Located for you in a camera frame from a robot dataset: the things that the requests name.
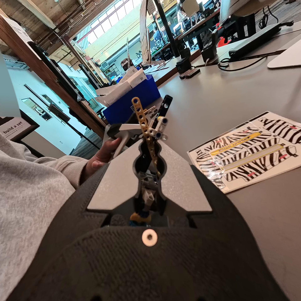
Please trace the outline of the lego vehicle chassis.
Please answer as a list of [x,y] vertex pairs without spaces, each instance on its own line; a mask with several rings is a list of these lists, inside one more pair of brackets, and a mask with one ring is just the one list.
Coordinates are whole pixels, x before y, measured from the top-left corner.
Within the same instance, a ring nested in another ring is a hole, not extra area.
[[[163,102],[159,108],[159,112],[157,113],[155,119],[157,119],[159,116],[163,116],[163,117],[166,116],[166,113],[168,111],[168,108],[170,107],[171,102],[172,102],[172,97],[169,95],[166,95],[163,99]],[[150,176],[146,172],[139,172],[138,175],[139,175],[139,178],[141,179],[141,184],[142,184],[141,195],[142,195],[142,200],[143,200],[144,204],[143,204],[143,208],[139,209],[137,212],[135,212],[131,215],[130,224],[137,225],[137,226],[147,226],[151,222],[151,206],[156,201],[156,195],[157,195],[156,188],[157,188],[157,182],[159,179],[157,179],[157,176],[155,176],[155,177]]]

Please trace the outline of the yellow lego beam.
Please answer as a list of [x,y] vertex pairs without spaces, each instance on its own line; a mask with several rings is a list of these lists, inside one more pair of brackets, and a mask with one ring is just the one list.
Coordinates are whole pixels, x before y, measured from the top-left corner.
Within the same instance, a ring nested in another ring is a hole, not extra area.
[[148,134],[148,123],[146,121],[146,117],[144,114],[144,110],[141,106],[140,99],[138,97],[134,97],[132,99],[132,104],[133,104],[139,125],[141,126],[143,137],[147,143],[148,150],[149,150],[149,153],[150,153],[150,156],[152,159],[152,163],[156,170],[157,179],[159,179],[161,174],[157,169],[157,155],[155,153],[155,144],[154,144],[153,138]]

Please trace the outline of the person's left hand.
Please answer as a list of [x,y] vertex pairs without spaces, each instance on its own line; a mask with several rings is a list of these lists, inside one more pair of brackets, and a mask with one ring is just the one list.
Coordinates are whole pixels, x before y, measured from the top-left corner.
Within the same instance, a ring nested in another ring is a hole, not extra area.
[[121,143],[121,138],[115,140],[108,140],[103,143],[100,150],[90,159],[82,171],[82,179],[87,180],[96,171],[98,171],[104,164],[110,161],[111,155],[116,151]]

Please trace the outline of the black charger block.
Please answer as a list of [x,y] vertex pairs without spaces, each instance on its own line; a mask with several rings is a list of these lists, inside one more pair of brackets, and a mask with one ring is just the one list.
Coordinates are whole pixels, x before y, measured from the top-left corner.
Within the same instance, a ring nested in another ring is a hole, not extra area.
[[217,47],[212,42],[206,45],[206,47],[204,47],[203,50],[201,51],[201,55],[205,63],[213,59],[216,56],[216,54],[217,54]]

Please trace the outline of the wooden beam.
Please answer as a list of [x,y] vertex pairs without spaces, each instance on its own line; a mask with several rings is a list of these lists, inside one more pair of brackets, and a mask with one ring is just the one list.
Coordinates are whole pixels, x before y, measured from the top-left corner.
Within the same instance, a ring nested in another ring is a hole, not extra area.
[[2,16],[0,20],[1,39],[69,106],[80,120],[103,139],[106,124],[92,110],[72,81],[61,72],[57,63],[48,59],[36,43],[26,44],[21,40]]

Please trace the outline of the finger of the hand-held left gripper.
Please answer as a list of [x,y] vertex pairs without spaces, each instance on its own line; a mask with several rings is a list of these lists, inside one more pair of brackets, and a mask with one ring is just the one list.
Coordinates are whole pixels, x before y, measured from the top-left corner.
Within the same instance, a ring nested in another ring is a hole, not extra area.
[[120,134],[122,142],[127,142],[130,138],[141,135],[142,129],[140,124],[122,124],[120,126]]

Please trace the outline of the white papers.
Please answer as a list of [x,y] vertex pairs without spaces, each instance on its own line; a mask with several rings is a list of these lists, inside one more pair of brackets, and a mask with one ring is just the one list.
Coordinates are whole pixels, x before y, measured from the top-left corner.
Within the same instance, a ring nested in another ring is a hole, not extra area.
[[116,85],[97,89],[95,100],[103,106],[109,107],[146,79],[142,68],[137,70],[135,67],[131,67]]

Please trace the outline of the black pole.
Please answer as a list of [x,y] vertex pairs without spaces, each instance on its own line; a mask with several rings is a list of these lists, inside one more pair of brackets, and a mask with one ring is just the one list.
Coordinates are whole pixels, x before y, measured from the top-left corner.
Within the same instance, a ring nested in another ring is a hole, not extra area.
[[175,43],[175,40],[174,40],[174,37],[172,35],[172,32],[171,32],[171,29],[168,25],[168,21],[167,21],[167,18],[165,16],[165,12],[164,12],[164,9],[160,3],[159,0],[154,0],[154,3],[158,9],[158,13],[160,15],[160,18],[161,18],[161,21],[165,27],[165,30],[166,30],[166,33],[167,33],[167,36],[168,36],[168,39],[169,39],[169,42],[170,42],[170,46],[171,46],[171,49],[173,51],[173,54],[176,58],[180,57],[180,54],[179,54],[179,50],[177,48],[177,45]]

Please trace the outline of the white lego T connector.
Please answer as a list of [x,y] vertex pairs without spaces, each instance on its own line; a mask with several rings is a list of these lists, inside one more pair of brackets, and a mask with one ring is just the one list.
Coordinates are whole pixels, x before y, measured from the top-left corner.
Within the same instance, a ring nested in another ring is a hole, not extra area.
[[167,124],[168,118],[159,116],[157,119],[151,121],[147,133],[155,139],[166,141],[168,136],[164,134],[164,130]]

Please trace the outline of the zebra striped sticker sheet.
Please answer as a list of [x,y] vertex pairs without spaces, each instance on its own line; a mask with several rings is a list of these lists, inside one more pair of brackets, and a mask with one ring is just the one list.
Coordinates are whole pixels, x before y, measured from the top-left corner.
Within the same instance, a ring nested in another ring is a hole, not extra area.
[[266,111],[187,152],[223,193],[299,168],[301,124]]

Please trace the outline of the cardboard stand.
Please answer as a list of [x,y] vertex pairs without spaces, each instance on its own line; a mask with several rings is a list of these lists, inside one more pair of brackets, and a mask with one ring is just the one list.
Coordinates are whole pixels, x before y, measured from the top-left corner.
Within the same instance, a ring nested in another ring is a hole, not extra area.
[[153,1],[142,0],[140,7],[140,42],[141,42],[141,55],[142,55],[142,66],[149,65],[164,65],[166,62],[164,60],[152,61],[151,60],[151,50],[150,50],[150,38],[149,30],[146,25],[146,14],[149,12],[151,15],[155,11],[155,4]]

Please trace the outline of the white paper notice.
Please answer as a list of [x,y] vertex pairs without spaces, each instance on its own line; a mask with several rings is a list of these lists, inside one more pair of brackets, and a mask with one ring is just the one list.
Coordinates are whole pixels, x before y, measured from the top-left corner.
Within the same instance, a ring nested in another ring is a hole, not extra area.
[[26,44],[28,44],[28,42],[33,42],[33,40],[29,37],[29,35],[17,22],[7,17],[4,17],[3,15],[1,16],[10,25],[10,27],[14,30],[14,32],[21,38],[21,40],[23,40]]

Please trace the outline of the blue plastic bin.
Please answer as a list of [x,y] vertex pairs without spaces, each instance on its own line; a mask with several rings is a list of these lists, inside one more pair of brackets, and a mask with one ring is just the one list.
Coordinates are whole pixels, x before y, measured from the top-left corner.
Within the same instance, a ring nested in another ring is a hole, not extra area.
[[142,107],[145,109],[148,105],[160,98],[160,92],[156,82],[151,74],[147,74],[142,83],[127,92],[115,103],[103,111],[103,114],[109,124],[125,123],[134,109],[132,108],[132,99],[138,97]]

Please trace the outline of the small loose lego pieces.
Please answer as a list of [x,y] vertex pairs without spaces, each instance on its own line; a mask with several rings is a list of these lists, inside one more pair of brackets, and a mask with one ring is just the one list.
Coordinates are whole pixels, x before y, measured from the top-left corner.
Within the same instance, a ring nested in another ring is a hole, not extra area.
[[154,118],[157,115],[158,112],[159,112],[159,109],[156,106],[153,106],[153,107],[151,107],[149,109],[145,109],[144,110],[144,115],[147,118],[152,119],[152,118]]

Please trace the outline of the white monitor stand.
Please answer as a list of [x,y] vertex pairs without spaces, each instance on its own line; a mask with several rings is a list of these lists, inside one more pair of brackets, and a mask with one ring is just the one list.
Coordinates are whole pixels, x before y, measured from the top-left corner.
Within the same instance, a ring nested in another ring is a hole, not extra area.
[[301,40],[297,41],[267,65],[268,69],[301,66]]

